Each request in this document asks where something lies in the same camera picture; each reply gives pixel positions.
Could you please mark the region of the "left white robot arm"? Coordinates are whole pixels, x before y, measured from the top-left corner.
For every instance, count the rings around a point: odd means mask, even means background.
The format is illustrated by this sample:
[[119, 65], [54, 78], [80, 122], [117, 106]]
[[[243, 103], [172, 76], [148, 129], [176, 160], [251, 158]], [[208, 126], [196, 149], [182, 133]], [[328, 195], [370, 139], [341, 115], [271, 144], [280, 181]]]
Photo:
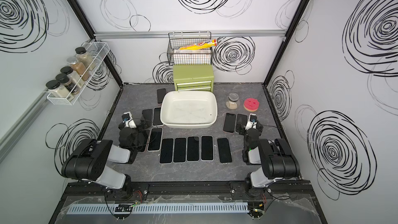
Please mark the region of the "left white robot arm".
[[138, 152], [146, 147], [149, 127], [145, 120], [122, 121], [118, 126], [119, 144], [114, 145], [112, 140], [99, 140], [99, 128], [93, 121], [77, 121], [67, 127], [56, 146], [60, 175], [121, 190], [128, 198], [136, 195], [142, 200], [143, 192], [133, 189], [130, 176], [117, 172], [107, 163], [132, 164]]

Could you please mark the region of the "clear case phone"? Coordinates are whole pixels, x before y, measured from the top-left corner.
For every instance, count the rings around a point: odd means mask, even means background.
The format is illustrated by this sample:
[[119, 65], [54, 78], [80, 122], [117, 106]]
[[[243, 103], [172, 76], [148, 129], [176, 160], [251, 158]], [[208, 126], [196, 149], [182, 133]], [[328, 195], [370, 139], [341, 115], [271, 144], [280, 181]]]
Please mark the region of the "clear case phone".
[[232, 163], [231, 147], [228, 138], [217, 139], [219, 160], [221, 163]]

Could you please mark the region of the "black phone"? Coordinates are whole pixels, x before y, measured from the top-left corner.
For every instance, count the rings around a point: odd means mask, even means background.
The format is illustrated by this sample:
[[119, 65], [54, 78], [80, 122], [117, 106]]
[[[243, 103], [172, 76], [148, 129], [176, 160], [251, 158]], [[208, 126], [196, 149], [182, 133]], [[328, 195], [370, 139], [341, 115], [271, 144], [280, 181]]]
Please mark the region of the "black phone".
[[235, 132], [236, 114], [226, 113], [223, 131], [227, 133]]

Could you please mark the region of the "white plastic storage box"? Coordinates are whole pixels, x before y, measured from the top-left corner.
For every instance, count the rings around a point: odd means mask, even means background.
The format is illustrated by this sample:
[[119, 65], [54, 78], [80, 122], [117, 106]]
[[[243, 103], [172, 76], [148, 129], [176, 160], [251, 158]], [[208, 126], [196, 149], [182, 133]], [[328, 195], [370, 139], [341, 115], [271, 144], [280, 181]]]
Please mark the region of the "white plastic storage box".
[[169, 128], [204, 129], [218, 117], [217, 100], [208, 91], [171, 91], [162, 102], [160, 120]]

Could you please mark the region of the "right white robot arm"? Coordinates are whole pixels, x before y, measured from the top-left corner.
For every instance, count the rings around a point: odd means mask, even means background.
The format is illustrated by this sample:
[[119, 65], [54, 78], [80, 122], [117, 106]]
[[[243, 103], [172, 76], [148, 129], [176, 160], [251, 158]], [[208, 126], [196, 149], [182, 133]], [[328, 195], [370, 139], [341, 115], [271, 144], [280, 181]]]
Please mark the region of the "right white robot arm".
[[260, 195], [259, 190], [267, 189], [281, 180], [298, 178], [301, 175], [299, 162], [285, 139], [262, 139], [264, 126], [250, 120], [239, 129], [244, 137], [243, 162], [259, 166], [245, 178], [245, 194], [250, 198]]

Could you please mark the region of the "black phone table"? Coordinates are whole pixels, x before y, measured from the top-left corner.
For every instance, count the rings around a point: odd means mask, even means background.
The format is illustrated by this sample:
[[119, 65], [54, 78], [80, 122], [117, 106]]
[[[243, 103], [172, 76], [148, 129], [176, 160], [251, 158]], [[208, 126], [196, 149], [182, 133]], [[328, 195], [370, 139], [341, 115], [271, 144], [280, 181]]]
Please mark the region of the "black phone table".
[[145, 129], [149, 129], [152, 126], [152, 109], [146, 109], [142, 111], [141, 122], [144, 125]]

